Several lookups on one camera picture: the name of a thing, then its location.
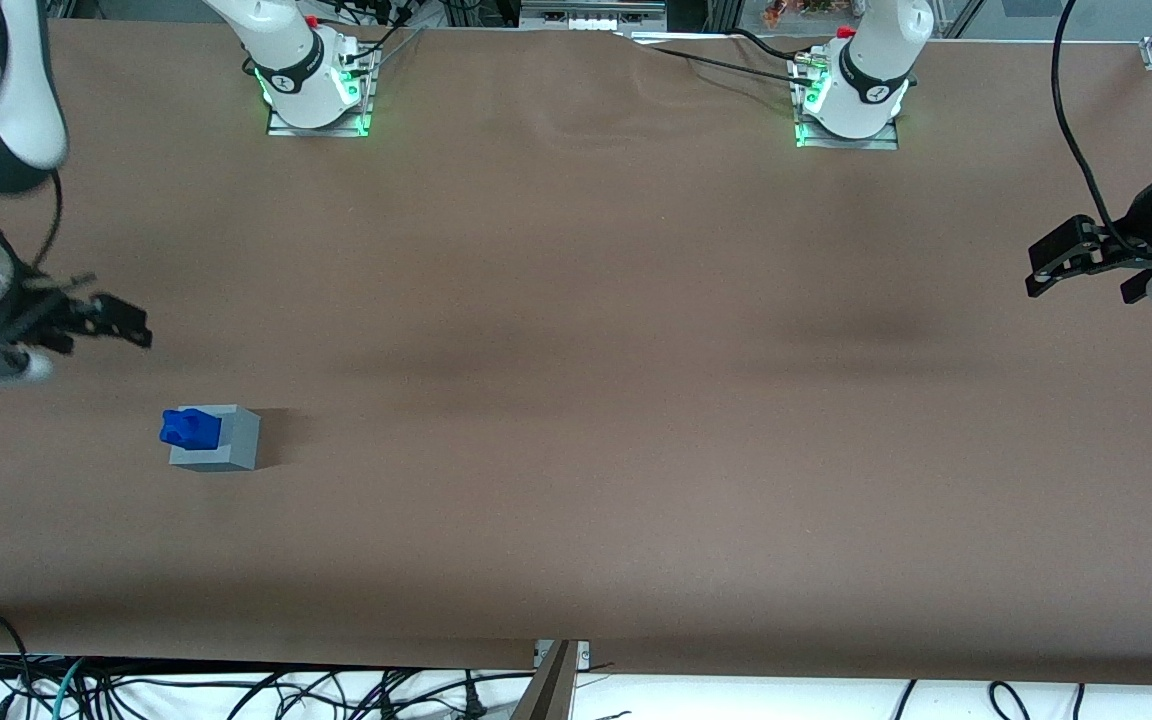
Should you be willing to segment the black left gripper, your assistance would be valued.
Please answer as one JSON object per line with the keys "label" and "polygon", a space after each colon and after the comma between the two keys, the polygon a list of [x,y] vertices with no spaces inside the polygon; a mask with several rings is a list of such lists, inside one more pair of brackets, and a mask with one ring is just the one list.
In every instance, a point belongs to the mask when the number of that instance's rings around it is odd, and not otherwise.
{"label": "black left gripper", "polygon": [[1094,273],[1152,268],[1152,182],[1135,195],[1126,214],[1112,222],[1098,183],[1094,204],[1102,215],[1102,242],[1100,227],[1091,217],[1074,215],[1029,247],[1029,300],[1038,300],[1059,282],[1087,273],[1098,252],[1101,260],[1094,265]]}

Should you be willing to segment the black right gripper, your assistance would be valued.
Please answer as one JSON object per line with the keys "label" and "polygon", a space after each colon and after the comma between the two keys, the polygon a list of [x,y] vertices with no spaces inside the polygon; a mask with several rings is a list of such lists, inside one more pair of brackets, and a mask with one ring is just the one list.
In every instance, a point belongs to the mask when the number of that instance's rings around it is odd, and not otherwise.
{"label": "black right gripper", "polygon": [[86,333],[151,348],[147,313],[124,300],[96,293],[83,297],[73,285],[0,285],[0,366],[28,366],[28,350],[50,338]]}

